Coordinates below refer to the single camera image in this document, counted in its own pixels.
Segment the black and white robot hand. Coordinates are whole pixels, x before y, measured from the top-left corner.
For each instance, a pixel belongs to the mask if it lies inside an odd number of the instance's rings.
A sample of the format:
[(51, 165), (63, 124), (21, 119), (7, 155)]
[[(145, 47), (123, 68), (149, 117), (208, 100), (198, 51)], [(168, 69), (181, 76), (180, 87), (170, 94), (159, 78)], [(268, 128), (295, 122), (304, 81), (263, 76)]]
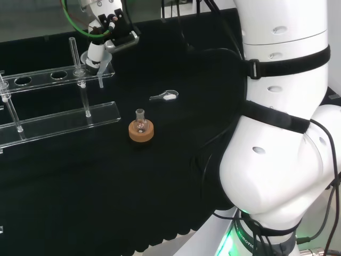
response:
[(91, 75), (99, 72), (101, 62), (107, 53), (114, 54), (135, 46), (139, 42), (139, 32), (135, 31), (132, 24), (126, 21), (121, 9), (116, 9), (114, 13), (106, 16), (99, 16), (99, 22), (93, 25), (91, 35), (99, 35), (107, 29), (108, 35), (103, 38), (91, 39), (85, 61), (86, 70)]

